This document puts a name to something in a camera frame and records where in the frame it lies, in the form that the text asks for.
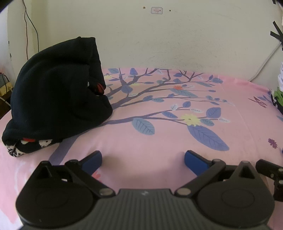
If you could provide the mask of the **white printed t-shirt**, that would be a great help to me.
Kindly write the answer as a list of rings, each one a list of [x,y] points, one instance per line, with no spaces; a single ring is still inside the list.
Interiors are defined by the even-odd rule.
[[[283,91],[283,62],[281,63],[280,74],[278,75],[278,85],[280,91]]]

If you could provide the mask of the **black folded clothes pile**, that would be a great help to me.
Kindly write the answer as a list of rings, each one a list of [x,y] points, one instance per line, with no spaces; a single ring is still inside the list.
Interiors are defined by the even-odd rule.
[[[113,109],[94,37],[48,47],[22,67],[11,94],[2,141],[13,157],[101,125]]]

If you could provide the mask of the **pink floral bed sheet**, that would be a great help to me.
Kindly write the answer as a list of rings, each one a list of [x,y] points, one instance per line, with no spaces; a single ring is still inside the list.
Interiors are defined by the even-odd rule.
[[[43,160],[63,164],[95,150],[93,177],[114,190],[177,189],[194,178],[187,150],[230,165],[282,165],[282,114],[270,90],[249,81],[185,70],[104,70],[113,114],[101,127],[15,158],[1,145],[1,229],[18,229],[15,200]]]

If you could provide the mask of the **green garment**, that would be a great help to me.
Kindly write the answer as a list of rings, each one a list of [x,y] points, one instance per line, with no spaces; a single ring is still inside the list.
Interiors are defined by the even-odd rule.
[[[278,87],[276,91],[272,92],[273,100],[283,106],[283,92]]]

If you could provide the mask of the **black tape cross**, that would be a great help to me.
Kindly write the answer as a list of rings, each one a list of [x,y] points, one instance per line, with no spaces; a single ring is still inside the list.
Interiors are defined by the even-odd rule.
[[[270,31],[270,36],[276,38],[280,42],[280,44],[283,45],[283,33],[281,29],[279,28],[279,26],[277,25],[275,21],[273,21],[272,24],[274,25],[277,32],[275,33],[273,31]]]

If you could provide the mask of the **small wall sticker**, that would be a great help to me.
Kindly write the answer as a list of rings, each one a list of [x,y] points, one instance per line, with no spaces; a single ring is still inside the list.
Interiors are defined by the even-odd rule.
[[[162,7],[151,7],[151,14],[163,14]]]

